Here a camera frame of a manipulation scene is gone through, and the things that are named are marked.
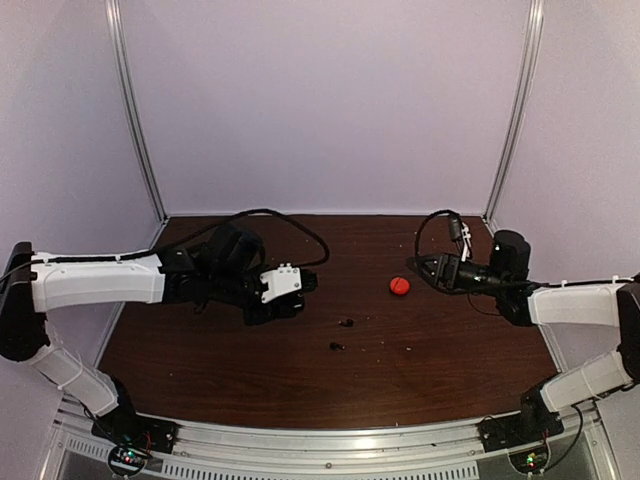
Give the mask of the red earbud charging case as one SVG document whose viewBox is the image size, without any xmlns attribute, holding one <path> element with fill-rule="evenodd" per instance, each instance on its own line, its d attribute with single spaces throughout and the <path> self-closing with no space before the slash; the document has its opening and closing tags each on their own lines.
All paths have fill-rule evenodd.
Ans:
<svg viewBox="0 0 640 480">
<path fill-rule="evenodd" d="M 411 289 L 411 284 L 404 277 L 396 276 L 392 278 L 389 283 L 390 292 L 397 296 L 407 295 L 410 289 Z"/>
</svg>

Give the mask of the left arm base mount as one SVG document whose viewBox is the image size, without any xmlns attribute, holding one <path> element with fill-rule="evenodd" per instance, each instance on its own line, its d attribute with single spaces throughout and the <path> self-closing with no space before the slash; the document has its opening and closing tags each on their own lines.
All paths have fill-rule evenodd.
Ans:
<svg viewBox="0 0 640 480">
<path fill-rule="evenodd" d="M 139 414 L 124 385 L 115 378 L 113 381 L 117 393 L 114 410 L 98 416 L 81 405 L 92 421 L 91 433 L 113 444 L 107 454 L 108 468 L 117 478 L 130 479 L 145 469 L 154 453 L 173 452 L 178 424 Z"/>
</svg>

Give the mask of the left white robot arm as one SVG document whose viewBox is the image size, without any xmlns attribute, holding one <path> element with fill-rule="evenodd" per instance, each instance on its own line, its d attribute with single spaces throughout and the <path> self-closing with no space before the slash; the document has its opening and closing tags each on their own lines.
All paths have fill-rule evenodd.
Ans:
<svg viewBox="0 0 640 480">
<path fill-rule="evenodd" d="M 78 399 L 123 444 L 144 433 L 126 390 L 89 367 L 48 333 L 47 313 L 108 304 L 210 302 L 237 307 L 249 326 L 293 318 L 318 286 L 311 270 L 291 263 L 265 265 L 263 240 L 232 224 L 192 246 L 156 253 L 62 257 L 17 244 L 1 279 L 1 356 L 26 362 Z"/>
</svg>

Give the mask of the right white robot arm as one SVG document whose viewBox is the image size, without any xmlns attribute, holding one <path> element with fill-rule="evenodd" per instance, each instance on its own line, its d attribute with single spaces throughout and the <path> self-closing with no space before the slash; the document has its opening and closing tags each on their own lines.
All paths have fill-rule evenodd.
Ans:
<svg viewBox="0 0 640 480">
<path fill-rule="evenodd" d="M 486 265 L 469 260 L 464 253 L 415 253 L 408 260 L 409 268 L 440 293 L 492 298 L 497 314 L 513 326 L 602 326 L 618 332 L 615 348 L 522 396 L 522 412 L 514 417 L 512 430 L 526 442 L 550 426 L 551 414 L 639 382 L 638 277 L 534 282 L 528 278 L 530 253 L 530 244 L 521 234 L 499 230 Z"/>
</svg>

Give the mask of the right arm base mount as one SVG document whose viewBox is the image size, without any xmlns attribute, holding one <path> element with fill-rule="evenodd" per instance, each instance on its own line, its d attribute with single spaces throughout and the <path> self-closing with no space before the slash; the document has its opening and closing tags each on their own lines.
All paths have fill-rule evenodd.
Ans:
<svg viewBox="0 0 640 480">
<path fill-rule="evenodd" d="M 554 458 L 549 440 L 563 433 L 564 426 L 560 414 L 547 408 L 542 390 L 543 385 L 539 384 L 526 391 L 520 398 L 518 413 L 500 418 L 487 415 L 477 424 L 485 452 L 540 443 L 539 452 L 516 453 L 515 456 L 521 459 L 510 461 L 517 473 L 528 477 L 543 476 L 559 466 L 574 450 L 584 430 L 584 414 L 577 405 L 572 405 L 579 419 L 577 433 L 566 450 Z"/>
</svg>

